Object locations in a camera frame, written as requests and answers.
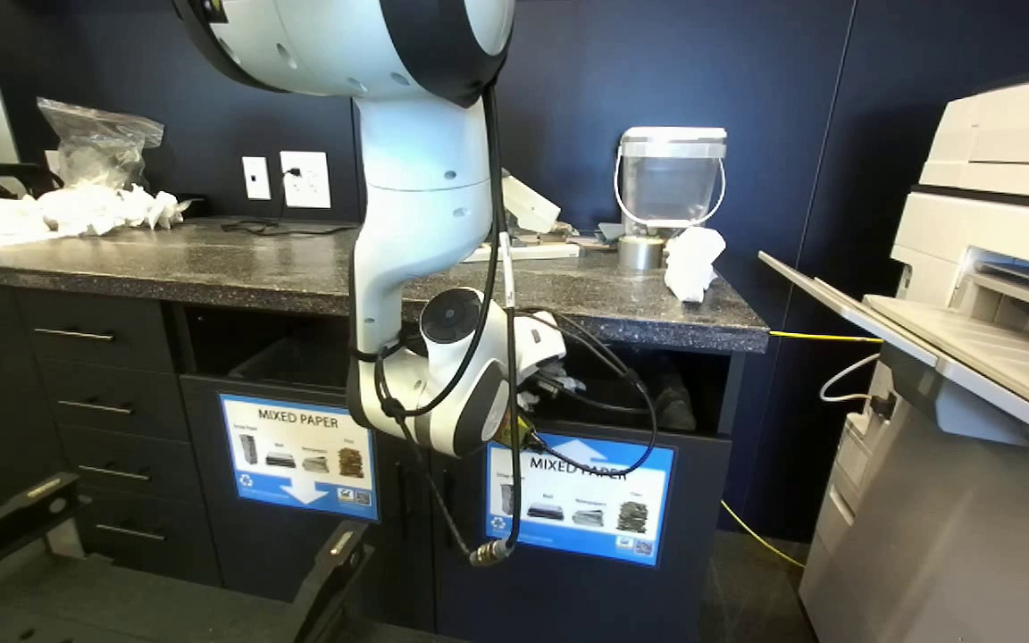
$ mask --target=dark wall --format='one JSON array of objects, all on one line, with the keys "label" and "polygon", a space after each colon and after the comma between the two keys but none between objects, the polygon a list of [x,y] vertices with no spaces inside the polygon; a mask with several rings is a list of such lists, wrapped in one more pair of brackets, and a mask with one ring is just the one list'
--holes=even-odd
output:
[{"label": "dark wall", "polygon": [[[170,0],[0,0],[0,63],[28,149],[49,146],[37,97],[170,126],[151,177],[248,208],[241,149],[322,146],[355,194],[351,108],[233,85]],[[625,126],[727,126],[727,275],[773,323],[833,323],[754,263],[754,250],[888,290],[888,247],[943,101],[1029,77],[1019,0],[521,0],[501,77],[505,164],[591,228],[613,211]],[[773,347],[748,366],[728,496],[781,536],[807,536],[840,414],[816,389],[857,358]]]}]

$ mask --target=printed label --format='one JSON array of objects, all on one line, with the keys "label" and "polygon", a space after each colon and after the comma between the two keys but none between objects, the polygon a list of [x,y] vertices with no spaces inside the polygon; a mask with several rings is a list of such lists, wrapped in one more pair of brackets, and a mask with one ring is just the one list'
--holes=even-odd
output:
[{"label": "printed label", "polygon": [[[542,441],[585,466],[628,466],[648,446],[613,438],[542,434]],[[516,473],[510,448],[488,453],[488,536],[510,527]],[[658,564],[663,514],[671,448],[656,446],[628,473],[595,473],[555,453],[521,453],[521,533],[519,544]]]},{"label": "printed label", "polygon": [[379,520],[373,432],[340,403],[223,392],[236,496]]}]

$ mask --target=wall outlet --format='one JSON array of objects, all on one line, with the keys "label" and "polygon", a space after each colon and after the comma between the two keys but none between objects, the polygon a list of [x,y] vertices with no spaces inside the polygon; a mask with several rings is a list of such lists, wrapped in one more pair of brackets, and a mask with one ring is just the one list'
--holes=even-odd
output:
[{"label": "wall outlet", "polygon": [[241,164],[242,164],[242,195],[248,201],[271,201],[267,155],[241,155]]},{"label": "wall outlet", "polygon": [[280,166],[285,182],[285,208],[332,208],[329,154],[282,149]]}]

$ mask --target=countertop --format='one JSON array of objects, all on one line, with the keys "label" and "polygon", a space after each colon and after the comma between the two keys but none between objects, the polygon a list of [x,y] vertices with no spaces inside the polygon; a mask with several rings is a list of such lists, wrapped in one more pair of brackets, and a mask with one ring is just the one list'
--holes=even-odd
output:
[{"label": "countertop", "polygon": [[[482,286],[488,263],[463,263],[416,280],[405,307],[448,286]],[[762,354],[770,329],[717,277],[700,307],[684,307],[663,272],[619,272],[613,252],[516,261],[519,307],[552,307],[604,340],[685,354]],[[229,230],[199,216],[179,228],[126,228],[105,239],[48,239],[0,247],[0,286],[102,291],[170,304],[348,313],[351,236],[292,228],[280,236]]]}]

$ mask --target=crumpled paper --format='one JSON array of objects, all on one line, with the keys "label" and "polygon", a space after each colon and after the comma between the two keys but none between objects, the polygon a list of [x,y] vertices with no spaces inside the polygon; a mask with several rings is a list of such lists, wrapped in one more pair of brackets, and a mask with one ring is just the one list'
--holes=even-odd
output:
[{"label": "crumpled paper", "polygon": [[172,194],[72,185],[39,201],[0,201],[0,230],[109,236],[123,225],[170,228],[191,204]]},{"label": "crumpled paper", "polygon": [[716,228],[685,228],[666,241],[666,286],[684,304],[703,304],[703,290],[716,280],[716,261],[727,252],[727,236]]},{"label": "crumpled paper", "polygon": [[142,154],[164,140],[164,126],[140,114],[48,97],[39,97],[39,109],[59,133],[59,149],[48,149],[48,164],[64,185],[128,189],[147,164]]}]

